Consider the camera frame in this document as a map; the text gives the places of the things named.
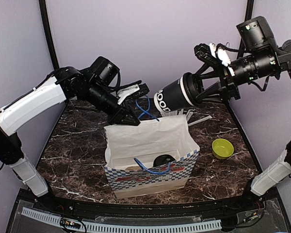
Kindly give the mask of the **black coffee cup lid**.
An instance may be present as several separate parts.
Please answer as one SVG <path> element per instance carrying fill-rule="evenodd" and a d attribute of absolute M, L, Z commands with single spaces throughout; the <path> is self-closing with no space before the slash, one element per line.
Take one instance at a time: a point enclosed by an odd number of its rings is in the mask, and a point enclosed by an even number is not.
<path fill-rule="evenodd" d="M 175 158 L 172 155 L 163 154 L 155 158 L 155 160 L 153 161 L 153 167 L 165 165 L 173 161 L 175 161 Z"/>

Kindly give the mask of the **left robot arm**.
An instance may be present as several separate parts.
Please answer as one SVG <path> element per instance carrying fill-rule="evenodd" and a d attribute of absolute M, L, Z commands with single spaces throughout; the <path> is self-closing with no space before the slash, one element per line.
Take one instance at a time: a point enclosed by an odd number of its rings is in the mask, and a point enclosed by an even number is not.
<path fill-rule="evenodd" d="M 46 180 L 37 172 L 22 150 L 17 131 L 47 109 L 74 97 L 103 111 L 110 124 L 138 126 L 139 119 L 122 97 L 120 70 L 110 60 L 99 56 L 88 68 L 63 67 L 51 72 L 28 93 L 0 108 L 0 161 L 9 166 L 49 212 L 59 207 L 49 192 Z"/>

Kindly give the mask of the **brown cardboard cup carrier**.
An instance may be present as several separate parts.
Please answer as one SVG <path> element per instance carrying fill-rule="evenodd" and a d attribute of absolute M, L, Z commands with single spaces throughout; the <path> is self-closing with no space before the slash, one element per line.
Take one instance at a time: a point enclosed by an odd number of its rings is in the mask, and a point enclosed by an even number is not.
<path fill-rule="evenodd" d="M 141 170 L 140 166 L 129 166 L 127 168 L 125 168 L 125 170 Z"/>

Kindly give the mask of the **checkered paper takeout bag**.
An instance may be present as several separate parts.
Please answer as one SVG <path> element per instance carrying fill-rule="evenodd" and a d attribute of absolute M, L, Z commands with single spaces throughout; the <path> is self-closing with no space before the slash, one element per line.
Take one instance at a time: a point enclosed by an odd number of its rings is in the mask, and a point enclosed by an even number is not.
<path fill-rule="evenodd" d="M 118 199 L 183 188 L 200 158 L 185 115 L 143 120 L 138 126 L 110 125 L 104 130 L 105 175 Z M 163 154 L 175 161 L 153 167 L 155 158 Z M 125 170 L 129 166 L 141 170 Z"/>

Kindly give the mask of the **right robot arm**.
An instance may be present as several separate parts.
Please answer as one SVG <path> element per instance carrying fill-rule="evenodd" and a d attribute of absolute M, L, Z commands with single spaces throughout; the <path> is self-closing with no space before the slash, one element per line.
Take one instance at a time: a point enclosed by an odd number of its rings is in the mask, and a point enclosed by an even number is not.
<path fill-rule="evenodd" d="M 238 87 L 242 84 L 254 85 L 264 92 L 269 78 L 279 79 L 283 71 L 287 71 L 291 79 L 291 40 L 279 47 L 266 18 L 262 16 L 237 25 L 237 29 L 245 46 L 245 57 L 231 61 L 227 55 L 231 49 L 223 44 L 209 44 L 205 51 L 199 46 L 195 47 L 196 57 L 213 68 L 213 72 L 197 75 L 197 80 L 214 77 L 220 79 L 206 90 L 195 94 L 196 102 L 213 94 L 219 94 L 226 100 L 237 100 L 240 98 Z M 247 183 L 243 196 L 238 199 L 238 207 L 243 211 L 249 210 L 256 204 L 257 198 L 286 177 L 291 178 L 291 140 L 265 171 Z"/>

